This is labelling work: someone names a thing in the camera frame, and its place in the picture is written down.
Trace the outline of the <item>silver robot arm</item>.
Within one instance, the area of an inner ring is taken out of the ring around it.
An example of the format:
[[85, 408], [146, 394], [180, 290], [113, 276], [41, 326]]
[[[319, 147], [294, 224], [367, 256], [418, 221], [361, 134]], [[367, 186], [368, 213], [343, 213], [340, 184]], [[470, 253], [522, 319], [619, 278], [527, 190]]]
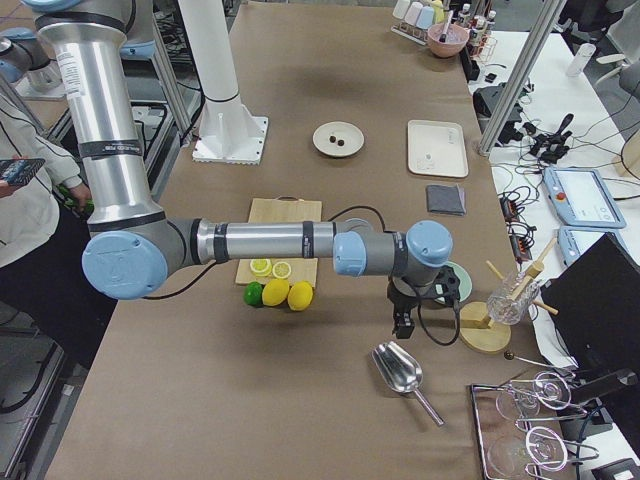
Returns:
[[148, 1], [33, 1], [35, 25], [55, 51], [93, 194], [82, 267], [115, 299], [156, 291], [174, 272], [232, 259], [329, 258], [340, 275], [385, 276], [394, 335], [408, 338], [421, 305], [441, 298], [458, 309], [459, 281], [447, 260], [449, 231], [421, 221], [407, 232], [365, 222], [214, 223], [168, 219], [151, 197], [121, 63], [127, 48], [151, 54]]

